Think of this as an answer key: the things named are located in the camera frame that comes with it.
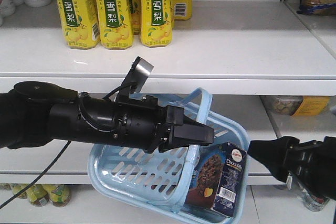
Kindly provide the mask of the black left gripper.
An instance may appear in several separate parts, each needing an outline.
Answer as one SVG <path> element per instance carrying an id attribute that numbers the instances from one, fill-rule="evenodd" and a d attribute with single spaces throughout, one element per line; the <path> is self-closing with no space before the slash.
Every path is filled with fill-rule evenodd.
<path id="1" fill-rule="evenodd" d="M 214 129 L 184 115 L 179 106 L 158 105 L 158 98 L 146 95 L 141 100 L 118 95 L 115 99 L 113 144 L 139 148 L 152 153 L 168 140 L 167 149 L 214 142 Z"/>

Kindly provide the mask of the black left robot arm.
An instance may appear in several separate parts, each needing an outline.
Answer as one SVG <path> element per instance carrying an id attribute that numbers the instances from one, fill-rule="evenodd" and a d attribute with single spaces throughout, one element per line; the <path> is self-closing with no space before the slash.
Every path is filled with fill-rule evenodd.
<path id="1" fill-rule="evenodd" d="M 111 101 L 47 82 L 17 83 L 1 94 L 1 147 L 65 140 L 152 153 L 213 143 L 211 127 L 188 118 L 180 106 L 160 106 L 156 97 L 130 98 L 133 86 L 118 87 Z"/>

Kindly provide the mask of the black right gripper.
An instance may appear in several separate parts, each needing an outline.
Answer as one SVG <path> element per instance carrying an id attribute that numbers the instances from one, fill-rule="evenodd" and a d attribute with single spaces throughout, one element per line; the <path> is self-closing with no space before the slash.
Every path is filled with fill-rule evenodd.
<path id="1" fill-rule="evenodd" d="M 335 137 L 301 144 L 293 136 L 252 140 L 248 155 L 263 164 L 278 181 L 286 182 L 290 173 L 315 197 L 335 199 Z"/>

